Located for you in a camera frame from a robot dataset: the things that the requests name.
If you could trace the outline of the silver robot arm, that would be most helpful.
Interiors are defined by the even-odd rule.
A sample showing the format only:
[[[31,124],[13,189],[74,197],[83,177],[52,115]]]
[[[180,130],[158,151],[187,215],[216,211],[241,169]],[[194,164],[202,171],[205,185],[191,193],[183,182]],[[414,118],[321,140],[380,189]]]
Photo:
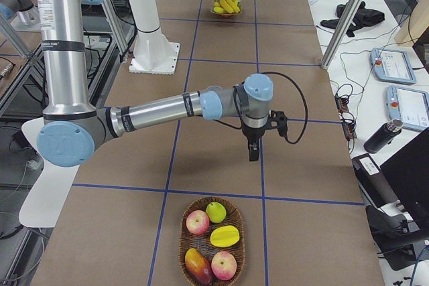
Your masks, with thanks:
[[[273,82],[268,76],[252,74],[232,88],[211,86],[137,106],[107,106],[103,96],[91,100],[82,1],[38,0],[48,105],[37,148],[45,160],[73,167],[125,133],[187,117],[219,120],[231,116],[241,120],[250,160],[258,160],[259,140],[274,116],[269,107]]]

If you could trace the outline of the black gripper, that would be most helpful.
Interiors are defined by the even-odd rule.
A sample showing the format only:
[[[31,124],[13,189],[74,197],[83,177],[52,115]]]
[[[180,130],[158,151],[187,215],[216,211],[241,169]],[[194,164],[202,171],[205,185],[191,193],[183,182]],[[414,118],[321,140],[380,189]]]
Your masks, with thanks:
[[[250,127],[242,123],[242,132],[247,138],[247,145],[249,150],[249,161],[259,160],[259,140],[265,134],[265,125],[262,127]]]

